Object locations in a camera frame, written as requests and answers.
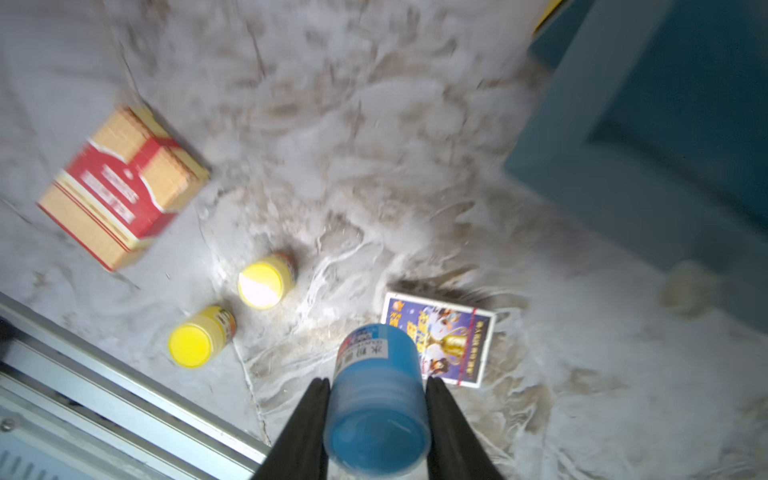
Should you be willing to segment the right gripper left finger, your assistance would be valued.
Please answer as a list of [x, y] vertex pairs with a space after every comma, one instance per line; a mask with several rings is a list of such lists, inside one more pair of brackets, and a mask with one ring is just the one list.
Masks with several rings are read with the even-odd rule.
[[327, 478], [323, 433], [330, 393], [327, 378], [310, 382], [253, 480]]

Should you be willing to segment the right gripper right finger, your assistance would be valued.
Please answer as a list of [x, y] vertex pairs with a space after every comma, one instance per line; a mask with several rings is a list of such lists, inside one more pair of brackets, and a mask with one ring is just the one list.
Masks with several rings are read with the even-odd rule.
[[441, 378], [427, 379], [425, 398], [432, 435], [428, 478], [502, 480]]

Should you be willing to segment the blue paint can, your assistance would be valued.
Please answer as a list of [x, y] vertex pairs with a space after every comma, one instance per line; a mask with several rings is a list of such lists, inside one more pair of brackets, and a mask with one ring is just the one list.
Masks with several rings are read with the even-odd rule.
[[358, 476], [412, 471], [431, 447], [419, 354], [386, 324], [351, 332], [339, 347], [323, 434], [329, 457]]

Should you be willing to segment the teal drawer cabinet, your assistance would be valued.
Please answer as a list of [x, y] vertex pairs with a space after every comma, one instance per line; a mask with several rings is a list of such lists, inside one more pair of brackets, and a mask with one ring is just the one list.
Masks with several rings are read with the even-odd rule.
[[505, 169], [715, 304], [767, 328], [767, 5], [557, 1], [552, 70]]

